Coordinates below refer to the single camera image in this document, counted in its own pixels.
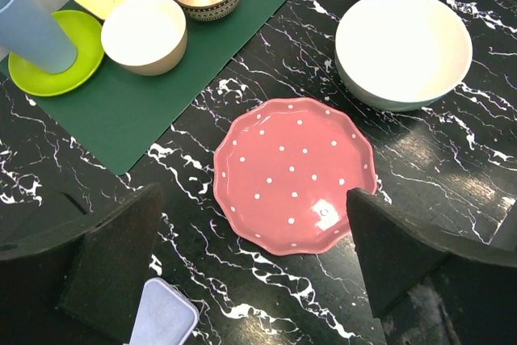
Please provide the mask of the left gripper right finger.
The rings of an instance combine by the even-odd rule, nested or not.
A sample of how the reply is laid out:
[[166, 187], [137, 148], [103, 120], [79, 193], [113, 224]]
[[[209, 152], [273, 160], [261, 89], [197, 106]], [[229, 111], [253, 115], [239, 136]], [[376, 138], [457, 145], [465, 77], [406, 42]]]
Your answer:
[[362, 189], [347, 213], [372, 315], [388, 344], [516, 342], [516, 211], [490, 244]]

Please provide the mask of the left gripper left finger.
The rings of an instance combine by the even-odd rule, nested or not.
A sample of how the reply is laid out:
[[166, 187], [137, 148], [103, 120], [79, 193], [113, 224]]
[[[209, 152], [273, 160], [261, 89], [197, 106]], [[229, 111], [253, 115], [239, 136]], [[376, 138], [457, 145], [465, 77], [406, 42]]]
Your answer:
[[151, 183], [94, 212], [1, 245], [3, 344], [123, 344], [162, 213]]

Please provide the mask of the phone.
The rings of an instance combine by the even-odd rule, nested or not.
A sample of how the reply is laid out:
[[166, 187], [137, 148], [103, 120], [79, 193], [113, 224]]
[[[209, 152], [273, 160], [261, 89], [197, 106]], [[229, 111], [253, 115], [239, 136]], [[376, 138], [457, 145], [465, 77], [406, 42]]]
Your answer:
[[162, 278], [150, 278], [128, 344], [184, 344], [198, 322], [198, 309], [182, 293]]

